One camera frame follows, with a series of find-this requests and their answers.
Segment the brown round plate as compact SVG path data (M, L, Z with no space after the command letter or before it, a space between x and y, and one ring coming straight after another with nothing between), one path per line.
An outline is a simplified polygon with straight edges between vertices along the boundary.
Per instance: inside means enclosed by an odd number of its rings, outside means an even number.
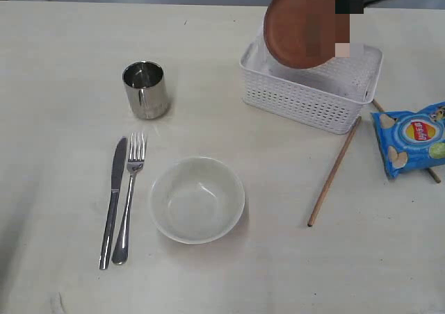
M271 56L308 69L348 54L350 15L335 13L336 0L272 0L264 15L264 42Z

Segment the stainless steel knife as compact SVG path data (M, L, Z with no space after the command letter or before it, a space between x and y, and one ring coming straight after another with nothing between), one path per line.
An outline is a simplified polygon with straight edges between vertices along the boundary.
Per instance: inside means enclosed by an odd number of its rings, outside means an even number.
M111 257L111 246L113 243L113 233L115 227L115 218L117 215L118 201L124 171L125 160L127 157L127 137L122 137L118 142L111 169L111 196L108 205L106 223L104 227L103 240L99 258L99 269L106 270Z

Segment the grey ceramic bowl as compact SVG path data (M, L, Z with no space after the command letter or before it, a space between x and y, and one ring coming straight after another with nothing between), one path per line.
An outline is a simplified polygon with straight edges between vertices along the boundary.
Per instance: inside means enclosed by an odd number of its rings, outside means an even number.
M224 163L194 156L169 166L153 183L150 213L157 230L187 245L227 235L245 208L240 178Z

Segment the white perforated plastic basket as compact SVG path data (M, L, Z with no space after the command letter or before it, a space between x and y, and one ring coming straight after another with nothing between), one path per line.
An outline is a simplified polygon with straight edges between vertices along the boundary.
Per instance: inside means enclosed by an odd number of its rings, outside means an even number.
M382 67L381 50L368 45L358 57L333 58L309 68L278 63L258 32L240 59L243 101L256 108L336 134L349 132L373 101Z

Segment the blue chips bag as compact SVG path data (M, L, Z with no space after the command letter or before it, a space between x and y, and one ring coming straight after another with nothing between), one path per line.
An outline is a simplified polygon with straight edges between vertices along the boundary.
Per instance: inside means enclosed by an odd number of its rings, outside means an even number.
M373 125L385 173L399 174L444 164L444 102L431 104L418 112L408 110L372 113Z

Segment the stainless steel fork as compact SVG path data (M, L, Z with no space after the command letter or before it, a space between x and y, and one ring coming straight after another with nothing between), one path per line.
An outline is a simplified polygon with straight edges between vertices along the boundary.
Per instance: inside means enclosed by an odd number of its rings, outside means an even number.
M126 263L129 256L131 205L134 197L136 175L143 169L145 164L146 148L147 139L145 134L143 132L132 133L130 137L129 155L127 160L129 185L120 230L112 255L112 262L115 265L122 265Z

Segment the stainless steel cup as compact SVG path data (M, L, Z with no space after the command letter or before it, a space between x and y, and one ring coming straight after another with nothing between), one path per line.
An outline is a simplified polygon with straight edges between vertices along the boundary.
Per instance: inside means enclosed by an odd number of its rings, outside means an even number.
M170 107L163 68L151 61L138 61L127 66L122 82L130 108L138 119L156 119Z

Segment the brown wooden chopstick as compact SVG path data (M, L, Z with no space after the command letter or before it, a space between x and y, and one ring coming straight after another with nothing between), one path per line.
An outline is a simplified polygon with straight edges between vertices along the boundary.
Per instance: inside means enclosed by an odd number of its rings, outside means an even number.
M350 143L351 143L351 141L352 141L352 139L353 139L353 137L354 137L354 135L355 135L355 133L357 131L357 127L360 125L361 121L362 121L362 117L359 116L355 120L355 123L353 124L351 130L348 132L346 140L345 140L345 142L344 142L344 144L343 144L343 146L342 146L342 148L341 148L341 150L340 150L340 152L339 152L339 154L337 156L337 159L335 160L334 165L332 166L332 169L330 170L330 173L329 173L329 175L328 175L328 177L327 177L327 179L326 179L326 181L325 181L325 183L324 183L324 185L322 187L322 190L321 190L321 192L320 192L320 194L319 194L319 196L318 196L318 198L316 200L316 203L314 205L314 209L313 209L313 211L312 211L312 213L311 213L311 215L310 215L310 217L308 219L308 222L307 222L307 226L308 227L313 227L313 225L315 224L316 219L318 217L318 214L320 212L321 206L323 205L323 202L324 202L324 200L326 198L326 195L327 195L327 193L328 193L328 191L330 189L330 186L331 186L331 184L332 184L332 182L333 182L333 180L334 180L334 178L335 178L335 176L337 174L337 171L338 171L338 169L339 169L339 167L341 165L341 162L343 161L343 158L344 158L344 156L345 156L345 154L346 154L346 152L347 152L347 150L348 150L348 148L350 146Z
M384 112L385 110L383 107L377 102L376 99L373 99L372 104L379 112ZM435 181L435 183L441 183L442 180L437 175L437 173L432 168L426 168L425 171L432 177L432 179Z

